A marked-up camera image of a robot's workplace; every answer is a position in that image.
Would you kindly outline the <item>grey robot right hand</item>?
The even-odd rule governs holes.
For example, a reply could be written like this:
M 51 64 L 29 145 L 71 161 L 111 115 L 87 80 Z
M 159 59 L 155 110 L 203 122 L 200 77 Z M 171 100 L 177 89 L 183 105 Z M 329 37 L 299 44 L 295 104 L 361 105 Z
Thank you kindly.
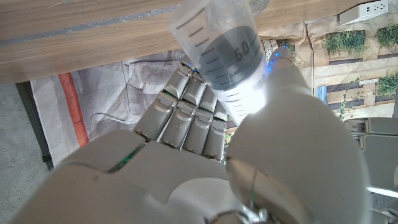
M 265 106 L 245 117 L 222 163 L 225 121 L 183 100 L 201 76 L 182 61 L 133 131 L 65 158 L 13 222 L 370 223 L 363 153 L 286 47 L 265 78 Z

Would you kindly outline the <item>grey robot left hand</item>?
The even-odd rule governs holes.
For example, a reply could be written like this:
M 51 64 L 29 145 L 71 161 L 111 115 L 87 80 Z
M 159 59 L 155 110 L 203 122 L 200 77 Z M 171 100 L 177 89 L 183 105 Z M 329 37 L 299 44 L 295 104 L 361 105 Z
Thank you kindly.
M 397 119 L 356 118 L 347 119 L 343 124 L 364 154 L 371 186 L 397 188 Z

